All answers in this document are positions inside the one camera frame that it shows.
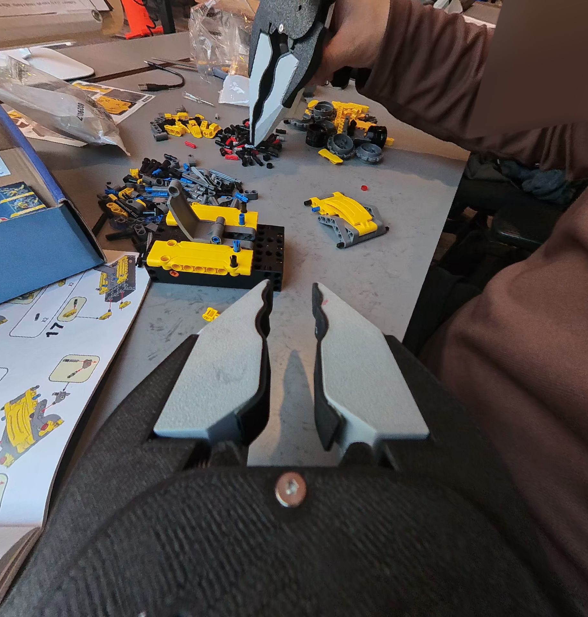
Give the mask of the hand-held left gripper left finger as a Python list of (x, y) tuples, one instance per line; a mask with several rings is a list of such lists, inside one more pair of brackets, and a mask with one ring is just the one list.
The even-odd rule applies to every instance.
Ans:
[(269, 419), (273, 288), (258, 283), (198, 334), (154, 425), (159, 437), (249, 446)]

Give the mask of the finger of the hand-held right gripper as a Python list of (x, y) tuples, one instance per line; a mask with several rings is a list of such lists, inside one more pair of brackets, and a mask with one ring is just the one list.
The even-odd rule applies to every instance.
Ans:
[(283, 54), (279, 58), (276, 58), (274, 87), (273, 87), (273, 93), (274, 93), (273, 97), (274, 97), (274, 102), (276, 104), (276, 111), (273, 117), (274, 121), (268, 130), (268, 134), (272, 130), (277, 119), (279, 118), (280, 113), (285, 108), (285, 104), (283, 103), (283, 100), (287, 96), (287, 91), (290, 86), (290, 81), (295, 75), (295, 72), (298, 68), (298, 64), (299, 64), (298, 59), (292, 53)]
[(250, 142), (258, 145), (274, 121), (276, 34), (260, 33), (250, 74)]

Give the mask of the pile of black red pins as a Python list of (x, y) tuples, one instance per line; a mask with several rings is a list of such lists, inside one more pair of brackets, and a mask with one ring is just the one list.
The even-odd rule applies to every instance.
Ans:
[(239, 160), (242, 166), (264, 166), (274, 168), (274, 160), (281, 155), (287, 131), (277, 128), (267, 138), (259, 142), (258, 149), (246, 149), (246, 143), (252, 143), (250, 120), (244, 119), (237, 125), (222, 128), (221, 135), (214, 139), (221, 156), (227, 160)]

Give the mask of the yellow grey brick assembly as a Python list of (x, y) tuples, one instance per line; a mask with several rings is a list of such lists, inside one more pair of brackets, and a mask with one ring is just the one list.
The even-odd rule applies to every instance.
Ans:
[(318, 222), (333, 230), (337, 249), (347, 249), (381, 237), (390, 230), (374, 207), (341, 192), (323, 199), (312, 197), (305, 200), (304, 205), (317, 215)]

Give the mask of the person's right forearm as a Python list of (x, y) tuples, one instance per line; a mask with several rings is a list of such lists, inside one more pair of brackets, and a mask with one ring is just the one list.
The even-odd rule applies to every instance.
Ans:
[(359, 91), (398, 120), (465, 150), (588, 178), (588, 121), (466, 137), (492, 37), (456, 14), (392, 1), (379, 58)]

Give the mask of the grey desk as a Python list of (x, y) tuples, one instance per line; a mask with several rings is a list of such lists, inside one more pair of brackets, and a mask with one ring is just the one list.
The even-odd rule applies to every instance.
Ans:
[[(223, 159), (219, 163), (221, 171), (241, 174), (245, 186), (259, 188), (259, 202), (252, 201), (248, 208), (258, 212), (260, 223), (285, 228), (283, 285), (281, 291), (273, 291), (267, 336), (271, 368), (269, 419), (258, 436), (263, 448), (260, 460), (273, 463), (277, 459), (276, 447), (285, 443), (283, 435), (288, 434), (283, 431), (285, 424), (301, 419), (300, 413), (294, 410), (296, 397), (302, 394), (305, 402), (312, 402), (314, 386), (307, 377), (313, 376), (315, 321), (307, 302), (311, 300), (313, 284), (322, 283), (383, 333), (402, 338), (465, 164), (458, 159), (390, 148), (385, 162), (379, 166), (352, 163), (338, 170), (337, 166), (321, 163), (311, 148), (303, 144), (302, 137), (291, 130), (284, 147), (285, 152), (277, 159), (273, 172), (258, 167), (237, 170), (235, 164)], [(361, 191), (362, 185), (367, 185), (369, 190)], [(304, 205), (307, 199), (323, 199), (334, 192), (374, 207), (390, 228), (389, 232), (347, 249), (337, 249), (333, 230), (318, 222), (317, 215)], [(3, 212), (12, 212), (12, 217), (44, 208), (40, 199), (20, 183), (0, 188), (0, 196), (4, 197)], [(145, 257), (150, 243), (135, 247), (135, 251), (129, 246), (106, 251), (136, 253), (137, 266), (146, 270)], [(101, 250), (106, 263), (106, 251)], [(187, 339), (174, 340), (173, 336), (187, 335), (189, 321), (195, 328), (205, 328), (209, 322), (202, 314), (208, 307), (222, 314), (250, 290), (162, 283), (150, 278), (127, 335), (131, 333), (134, 341), (142, 342), (144, 357), (166, 356)], [(196, 342), (202, 329), (190, 337), (190, 343)], [(109, 374), (110, 365), (102, 380)], [(165, 377), (173, 378), (175, 385), (181, 370), (166, 368)], [(148, 393), (139, 396), (140, 403), (148, 403), (149, 395), (157, 395), (158, 399), (156, 403), (148, 403), (148, 411), (156, 413), (156, 418), (148, 421), (149, 439), (155, 437), (168, 443), (190, 439), (159, 437), (153, 430), (174, 385), (165, 386), (166, 393), (162, 395), (158, 394), (157, 385), (149, 385)], [(84, 429), (78, 429), (82, 417), (69, 442), (74, 433), (83, 434)], [(69, 442), (65, 452), (73, 451)], [(53, 486), (57, 476), (63, 475), (65, 452), (53, 481), (43, 524), (35, 528), (0, 527), (0, 561), (8, 551), (14, 560), (24, 549), (30, 550), (47, 519), (53, 517)]]

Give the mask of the person's right hand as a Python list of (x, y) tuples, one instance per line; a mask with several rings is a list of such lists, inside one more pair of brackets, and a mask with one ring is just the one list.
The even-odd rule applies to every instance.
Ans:
[(371, 69), (388, 25), (390, 1), (336, 1), (321, 65), (312, 83), (330, 81), (343, 67)]

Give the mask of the empty clear plastic bag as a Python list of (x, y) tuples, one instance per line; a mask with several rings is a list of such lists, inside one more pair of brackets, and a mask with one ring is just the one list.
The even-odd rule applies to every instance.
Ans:
[(189, 17), (189, 35), (198, 73), (206, 80), (213, 69), (248, 75), (253, 21), (258, 1), (200, 1)]

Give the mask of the pile of wheels and beams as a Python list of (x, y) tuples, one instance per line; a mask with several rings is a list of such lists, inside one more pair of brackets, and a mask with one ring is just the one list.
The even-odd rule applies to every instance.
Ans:
[(286, 126), (305, 134), (305, 143), (319, 151), (327, 148), (343, 158), (368, 165), (380, 164), (385, 149), (395, 145), (366, 104), (313, 99), (301, 117), (287, 117)]

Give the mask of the person's black trousers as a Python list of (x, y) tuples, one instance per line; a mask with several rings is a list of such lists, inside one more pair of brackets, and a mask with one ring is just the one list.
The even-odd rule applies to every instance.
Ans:
[(481, 292), (482, 289), (466, 277), (431, 265), (403, 337), (403, 345), (413, 355), (419, 355), (436, 330)]

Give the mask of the orange traffic cone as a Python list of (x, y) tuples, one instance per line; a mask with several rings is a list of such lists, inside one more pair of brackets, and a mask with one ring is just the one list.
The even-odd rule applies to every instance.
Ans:
[(128, 23), (129, 32), (124, 34), (127, 40), (146, 38), (164, 34), (164, 29), (150, 16), (146, 1), (120, 1)]

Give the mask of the instruction booklet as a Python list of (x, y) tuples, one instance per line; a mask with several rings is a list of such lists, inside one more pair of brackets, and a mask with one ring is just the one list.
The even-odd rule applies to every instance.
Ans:
[(150, 285), (136, 253), (0, 304), (0, 527), (43, 524), (71, 435)]

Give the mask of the pile of small connector pieces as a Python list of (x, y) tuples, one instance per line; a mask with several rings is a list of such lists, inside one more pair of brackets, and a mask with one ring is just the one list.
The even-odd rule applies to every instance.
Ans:
[(193, 156), (184, 163), (169, 154), (162, 161), (144, 158), (120, 185), (106, 183), (105, 192), (97, 196), (100, 217), (92, 233), (98, 236), (109, 225), (108, 241), (129, 239), (136, 247), (147, 246), (165, 230), (168, 188), (173, 180), (181, 182), (189, 203), (234, 207), (259, 197), (256, 190), (244, 189), (238, 178), (198, 167)]

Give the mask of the white monitor base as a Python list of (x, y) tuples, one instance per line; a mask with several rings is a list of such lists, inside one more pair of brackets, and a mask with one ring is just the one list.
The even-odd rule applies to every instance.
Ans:
[(83, 80), (95, 75), (92, 67), (69, 58), (52, 47), (31, 46), (0, 50), (0, 66), (4, 66), (9, 58), (64, 81)]

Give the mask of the dark grey jacket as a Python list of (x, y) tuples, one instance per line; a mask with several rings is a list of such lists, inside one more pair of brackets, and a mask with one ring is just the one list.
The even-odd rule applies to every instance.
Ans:
[(543, 171), (539, 166), (532, 168), (514, 160), (505, 160), (479, 153), (471, 153), (464, 170), (470, 180), (504, 181), (540, 201), (557, 206), (569, 206), (588, 187), (588, 179), (566, 178), (563, 170)]

